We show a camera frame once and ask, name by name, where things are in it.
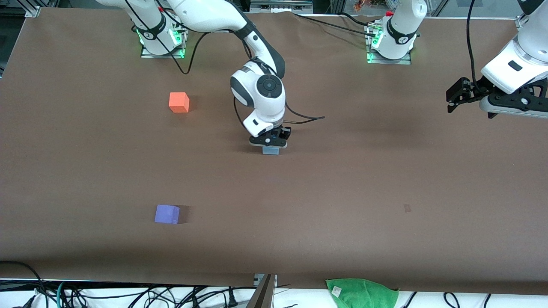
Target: cable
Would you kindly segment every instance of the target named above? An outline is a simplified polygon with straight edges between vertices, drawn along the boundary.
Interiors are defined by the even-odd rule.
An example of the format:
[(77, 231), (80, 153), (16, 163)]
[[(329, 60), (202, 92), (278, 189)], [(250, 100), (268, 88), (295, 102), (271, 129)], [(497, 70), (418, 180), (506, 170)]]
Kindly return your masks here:
[[(137, 12), (135, 12), (135, 10), (133, 9), (132, 5), (129, 4), (128, 0), (124, 0), (125, 3), (128, 5), (129, 9), (133, 12), (133, 14), (137, 17), (137, 19), (139, 19), (139, 21), (146, 27), (146, 29), (150, 32), (152, 32), (152, 30), (150, 30), (149, 26), (147, 26), (143, 20), (141, 19), (141, 17), (139, 17), (139, 15), (137, 14)], [(192, 68), (192, 63), (194, 62), (194, 56), (196, 55), (196, 49), (198, 48), (198, 44), (200, 43), (200, 41), (202, 40), (202, 38), (204, 38), (204, 36), (206, 36), (207, 34), (209, 34), (210, 32), (205, 32), (204, 34), (202, 34), (202, 36), (200, 36), (200, 38), (198, 39), (198, 41), (196, 42), (196, 45), (194, 46), (194, 51), (192, 52), (192, 56), (190, 57), (190, 63), (189, 63), (189, 68), (188, 70), (185, 72), (182, 70), (181, 66), (179, 65), (179, 62), (177, 62), (177, 59), (173, 56), (173, 54), (169, 51), (169, 49), (165, 46), (165, 44), (162, 42), (162, 40), (159, 38), (159, 37), (156, 37), (156, 39), (160, 42), (160, 44), (162, 46), (164, 46), (165, 50), (167, 51), (167, 53), (172, 57), (173, 61), (175, 61), (175, 64), (177, 64), (177, 67), (179, 68), (179, 71), (181, 71), (181, 73), (183, 75), (188, 75), (190, 73), (190, 68)]]
[(359, 24), (359, 25), (362, 25), (362, 26), (366, 26), (366, 27), (367, 27), (367, 22), (361, 22), (361, 21), (355, 19), (354, 16), (352, 16), (352, 15), (350, 15), (350, 14), (348, 14), (348, 13), (339, 12), (339, 13), (337, 13), (337, 15), (346, 16), (346, 17), (350, 18), (353, 22), (355, 22), (355, 23), (357, 23), (357, 24)]
[(487, 294), (487, 297), (485, 298), (485, 301), (483, 302), (483, 308), (487, 308), (487, 302), (491, 298), (491, 293)]
[(240, 122), (240, 124), (242, 125), (243, 128), (246, 128), (246, 126), (243, 124), (242, 118), (240, 118), (240, 116), (239, 116), (238, 108), (236, 107), (236, 97), (235, 96), (234, 96), (233, 103), (234, 103), (234, 111), (236, 112), (236, 116), (238, 117), (238, 121)]
[(133, 294), (126, 294), (126, 295), (114, 295), (114, 296), (87, 296), (87, 295), (82, 295), (81, 294), (81, 297), (89, 298), (89, 299), (111, 299), (111, 298), (122, 298), (122, 297), (128, 297), (128, 296), (135, 296), (135, 295), (139, 295), (139, 294), (142, 294), (142, 292), (133, 293)]
[(470, 56), (470, 66), (472, 68), (472, 81), (474, 86), (478, 89), (481, 94), (484, 94), (477, 85), (476, 80), (476, 62), (474, 61), (474, 53), (472, 51), (472, 43), (470, 42), (470, 19), (472, 18), (472, 9), (474, 8), (474, 3), (476, 0), (470, 2), (470, 8), (468, 9), (468, 16), (466, 17), (466, 44), (468, 46), (468, 55)]
[[(163, 300), (163, 299), (160, 299), (160, 297), (162, 296), (162, 294), (164, 294), (165, 292), (167, 292), (167, 291), (168, 291), (169, 289), (171, 289), (171, 288), (172, 288), (172, 287), (167, 287), (164, 291), (160, 292), (159, 294), (156, 294), (154, 291), (148, 292), (147, 294), (148, 294), (148, 296), (149, 296), (149, 299), (148, 299), (147, 301), (149, 301), (149, 304), (148, 304), (148, 305), (145, 305), (144, 308), (150, 308), (150, 305), (152, 304), (152, 302), (155, 301), (155, 300), (157, 300), (157, 299), (158, 299), (158, 300)], [(150, 297), (150, 293), (151, 293), (151, 292), (152, 292), (153, 294), (156, 295), (156, 297), (152, 298), (152, 300), (151, 300), (151, 297)]]
[(19, 261), (11, 261), (11, 260), (2, 260), (2, 261), (0, 261), (0, 264), (13, 264), (13, 265), (24, 266), (28, 270), (30, 270), (34, 274), (34, 276), (36, 277), (36, 280), (38, 280), (38, 283), (40, 284), (40, 287), (42, 288), (42, 291), (44, 291), (44, 294), (46, 295), (45, 306), (46, 306), (46, 308), (49, 308), (49, 300), (48, 300), (48, 297), (47, 297), (48, 291), (46, 290), (46, 288), (44, 286), (44, 283), (43, 283), (42, 279), (40, 278), (40, 275), (38, 275), (38, 273), (30, 265), (28, 265), (27, 263), (23, 263), (23, 262), (19, 262)]
[(57, 288), (57, 308), (61, 308), (61, 290), (63, 288), (63, 284), (65, 284), (64, 281), (61, 282)]
[(287, 109), (294, 115), (296, 116), (299, 116), (301, 118), (305, 118), (305, 119), (309, 119), (310, 121), (305, 121), (304, 123), (307, 123), (307, 122), (312, 122), (312, 121), (316, 121), (316, 120), (322, 120), (322, 119), (325, 119), (326, 117), (322, 116), (322, 117), (310, 117), (310, 116), (305, 116), (305, 115), (302, 115), (298, 112), (295, 112), (293, 111), (293, 109), (291, 109), (291, 107), (289, 107), (289, 104), (287, 104), (287, 100), (286, 100), (286, 107)]
[(416, 294), (417, 294), (417, 292), (413, 292), (413, 294), (411, 294), (411, 296), (410, 296), (409, 299), (407, 300), (406, 305), (403, 306), (402, 308), (409, 308), (409, 305), (411, 304), (411, 301), (413, 300), (413, 298), (415, 297)]
[(325, 22), (325, 21), (322, 21), (322, 20), (317, 20), (317, 19), (310, 18), (310, 17), (307, 17), (307, 16), (302, 16), (302, 15), (299, 15), (299, 14), (294, 14), (294, 15), (295, 15), (295, 16), (298, 16), (298, 17), (301, 17), (301, 18), (304, 18), (304, 19), (308, 19), (308, 20), (312, 20), (312, 21), (315, 21), (315, 22), (319, 22), (320, 24), (328, 25), (328, 26), (331, 26), (331, 27), (343, 29), (343, 30), (346, 30), (346, 31), (354, 32), (354, 33), (359, 33), (359, 34), (361, 34), (361, 35), (371, 36), (371, 37), (374, 37), (374, 36), (375, 36), (373, 33), (365, 33), (365, 32), (363, 32), (363, 31), (357, 31), (357, 30), (354, 30), (354, 29), (341, 27), (341, 26), (339, 26), (339, 25), (330, 24), (330, 23)]
[[(449, 303), (449, 300), (447, 299), (447, 294), (451, 294), (451, 296), (455, 299), (456, 307), (451, 305), (451, 303)], [(443, 300), (446, 301), (446, 304), (449, 305), (449, 307), (451, 307), (451, 308), (460, 308), (459, 300), (456, 299), (455, 294), (453, 294), (451, 292), (443, 293)]]

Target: power cord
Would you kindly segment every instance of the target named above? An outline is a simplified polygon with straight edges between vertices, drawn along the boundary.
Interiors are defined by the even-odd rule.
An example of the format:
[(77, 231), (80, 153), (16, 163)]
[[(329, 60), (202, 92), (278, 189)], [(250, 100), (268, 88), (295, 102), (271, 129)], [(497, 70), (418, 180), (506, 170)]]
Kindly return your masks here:
[(485, 301), (483, 302), (483, 308), (487, 308), (487, 302), (489, 302), (490, 298), (491, 298), (491, 293), (487, 294), (487, 297), (485, 298)]
[(322, 120), (322, 119), (325, 119), (326, 117), (324, 116), (321, 116), (321, 117), (310, 117), (310, 116), (305, 116), (305, 115), (302, 115), (298, 112), (295, 112), (293, 111), (293, 109), (291, 109), (291, 107), (289, 107), (289, 105), (287, 104), (287, 100), (286, 100), (286, 108), (287, 110), (289, 110), (292, 114), (296, 115), (296, 116), (299, 116), (301, 118), (304, 118), (304, 119), (308, 119), (308, 121), (302, 121), (302, 122), (293, 122), (293, 121), (285, 121), (286, 123), (291, 123), (291, 124), (304, 124), (304, 123), (309, 123), (309, 122), (312, 122), (312, 121), (317, 121), (317, 120)]
[(358, 34), (361, 34), (361, 35), (371, 36), (371, 37), (374, 37), (374, 36), (375, 36), (373, 33), (365, 33), (365, 32), (363, 32), (363, 31), (358, 31), (358, 30), (354, 30), (354, 29), (342, 27), (342, 26), (339, 26), (339, 25), (330, 24), (330, 23), (328, 23), (328, 22), (325, 22), (325, 21), (322, 21), (322, 20), (317, 20), (317, 19), (314, 19), (314, 18), (310, 18), (310, 17), (308, 17), (308, 16), (302, 16), (302, 15), (299, 15), (299, 14), (294, 14), (294, 15), (295, 15), (295, 16), (298, 16), (298, 17), (301, 17), (301, 18), (303, 18), (303, 19), (308, 19), (308, 20), (311, 20), (311, 21), (319, 22), (320, 24), (324, 24), (324, 25), (328, 25), (328, 26), (331, 26), (331, 27), (343, 29), (343, 30), (346, 30), (346, 31), (358, 33)]
[(416, 294), (417, 294), (417, 292), (413, 292), (413, 294), (411, 294), (411, 296), (407, 300), (406, 305), (403, 306), (402, 308), (409, 308), (409, 305), (411, 305), (411, 301), (413, 301), (413, 298), (415, 297)]
[(470, 8), (468, 9), (468, 16), (466, 17), (466, 44), (468, 46), (468, 55), (470, 56), (470, 66), (472, 68), (472, 81), (474, 82), (474, 85), (477, 87), (478, 91), (481, 94), (485, 94), (477, 86), (476, 62), (474, 61), (474, 53), (472, 51), (472, 43), (470, 42), (470, 19), (472, 18), (472, 9), (474, 8), (474, 3), (475, 2), (476, 2), (476, 0), (472, 0), (470, 2)]
[(12, 264), (12, 265), (24, 266), (28, 270), (30, 270), (34, 274), (34, 276), (36, 277), (36, 280), (38, 281), (38, 284), (39, 284), (40, 288), (44, 292), (44, 295), (46, 295), (45, 306), (46, 306), (46, 308), (49, 308), (49, 300), (47, 298), (48, 291), (46, 290), (46, 288), (44, 286), (44, 282), (40, 278), (40, 275), (38, 275), (38, 273), (30, 265), (28, 265), (27, 263), (23, 263), (23, 262), (19, 262), (19, 261), (11, 261), (11, 260), (2, 260), (2, 261), (0, 261), (0, 264)]
[(231, 287), (229, 287), (229, 304), (226, 306), (228, 308), (236, 307), (238, 306), (238, 302), (236, 301), (236, 298), (234, 297), (234, 291)]
[[(455, 300), (456, 307), (453, 306), (453, 305), (451, 305), (451, 303), (450, 303), (449, 300), (447, 299), (447, 295), (448, 295), (448, 294), (450, 294), (450, 295), (453, 297), (453, 299)], [(451, 308), (460, 308), (459, 300), (456, 299), (455, 294), (453, 294), (453, 293), (451, 293), (451, 292), (445, 292), (445, 293), (443, 293), (443, 300), (444, 300), (444, 301), (446, 302), (446, 304), (449, 305), (449, 307), (451, 307)]]
[(339, 12), (339, 13), (337, 13), (337, 15), (346, 16), (346, 17), (350, 18), (350, 20), (352, 20), (353, 22), (355, 22), (355, 23), (357, 23), (357, 24), (359, 24), (359, 25), (362, 25), (362, 26), (364, 26), (364, 27), (367, 26), (367, 22), (361, 22), (361, 21), (355, 19), (354, 16), (352, 16), (352, 15), (350, 15), (350, 14), (348, 14), (348, 13)]

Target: cube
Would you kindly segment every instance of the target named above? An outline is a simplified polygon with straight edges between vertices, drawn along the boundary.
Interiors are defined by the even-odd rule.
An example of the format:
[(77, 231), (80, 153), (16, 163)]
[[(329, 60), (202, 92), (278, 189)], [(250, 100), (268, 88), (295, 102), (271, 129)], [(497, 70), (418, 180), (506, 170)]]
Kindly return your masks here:
[(185, 92), (169, 93), (169, 108), (173, 113), (185, 113), (189, 111), (190, 99)]
[(155, 223), (160, 224), (178, 224), (179, 223), (179, 207), (158, 204), (156, 207)]

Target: metal frame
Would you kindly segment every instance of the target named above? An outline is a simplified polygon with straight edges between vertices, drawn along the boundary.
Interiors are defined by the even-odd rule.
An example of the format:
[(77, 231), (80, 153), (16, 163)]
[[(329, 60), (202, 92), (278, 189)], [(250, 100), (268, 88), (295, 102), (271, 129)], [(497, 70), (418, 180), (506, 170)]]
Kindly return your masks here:
[(445, 6), (447, 5), (448, 2), (449, 2), (449, 0), (442, 0), (442, 2), (434, 10), (434, 13), (432, 13), (431, 16), (434, 16), (434, 17), (439, 16), (442, 13), (443, 9), (445, 8)]

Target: table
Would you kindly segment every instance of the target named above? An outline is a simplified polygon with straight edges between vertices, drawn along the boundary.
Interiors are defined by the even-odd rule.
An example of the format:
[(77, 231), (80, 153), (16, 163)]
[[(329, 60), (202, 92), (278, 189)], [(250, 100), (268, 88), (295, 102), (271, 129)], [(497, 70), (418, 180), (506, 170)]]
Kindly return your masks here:
[[(367, 64), (355, 33), (250, 18), (285, 57), (290, 106), (327, 117), (295, 126), (278, 157), (234, 115), (235, 36), (208, 35), (182, 76), (138, 57), (122, 11), (27, 19), (0, 81), (0, 257), (50, 279), (242, 286), (275, 272), (300, 288), (548, 294), (548, 126), (447, 114), (446, 89), (470, 74), (464, 20), (425, 20), (413, 64), (387, 66)], [(478, 69), (514, 28), (472, 21)], [(170, 92), (190, 113), (171, 113)], [(187, 207), (187, 223), (155, 224), (157, 204)]]

